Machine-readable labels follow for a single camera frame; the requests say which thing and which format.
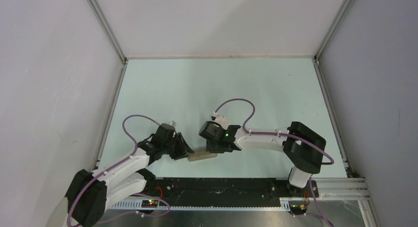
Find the beige remote control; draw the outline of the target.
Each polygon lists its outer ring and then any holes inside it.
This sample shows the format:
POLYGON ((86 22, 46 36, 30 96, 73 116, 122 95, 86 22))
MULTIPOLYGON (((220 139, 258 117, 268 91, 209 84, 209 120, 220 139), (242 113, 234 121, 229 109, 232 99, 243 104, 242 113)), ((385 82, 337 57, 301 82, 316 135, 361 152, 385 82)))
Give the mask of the beige remote control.
POLYGON ((194 153, 188 155, 189 162, 196 162, 206 159, 216 158, 218 156, 217 153, 211 153, 206 151, 206 149, 195 150, 194 153))

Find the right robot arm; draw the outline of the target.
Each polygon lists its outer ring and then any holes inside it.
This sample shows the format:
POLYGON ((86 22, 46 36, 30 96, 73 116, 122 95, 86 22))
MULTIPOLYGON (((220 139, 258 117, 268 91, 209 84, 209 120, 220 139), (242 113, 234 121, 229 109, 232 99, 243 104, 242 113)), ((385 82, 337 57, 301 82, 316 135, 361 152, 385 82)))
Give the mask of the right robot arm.
POLYGON ((207 141, 206 149, 211 153, 225 153, 245 149, 263 149, 283 152, 293 163, 287 182, 287 191, 300 196, 307 189, 309 178, 320 173, 323 158, 333 159, 326 154, 326 140, 301 122, 293 121, 284 130, 245 132, 239 125, 224 128, 215 121, 206 121, 199 136, 207 141))

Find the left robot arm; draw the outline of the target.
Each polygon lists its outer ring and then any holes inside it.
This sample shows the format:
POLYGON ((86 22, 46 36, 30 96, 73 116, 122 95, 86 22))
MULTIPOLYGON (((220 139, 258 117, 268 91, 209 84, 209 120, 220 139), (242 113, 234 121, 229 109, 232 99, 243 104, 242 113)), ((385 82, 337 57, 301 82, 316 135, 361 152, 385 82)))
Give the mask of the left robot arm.
POLYGON ((161 124, 155 133, 136 142, 133 151, 108 168, 78 171, 65 194, 68 200, 65 226, 73 221, 77 227, 92 227, 104 212, 124 198, 142 193, 155 192, 155 176, 146 168, 169 155, 179 160, 193 154, 180 132, 170 124, 161 124))

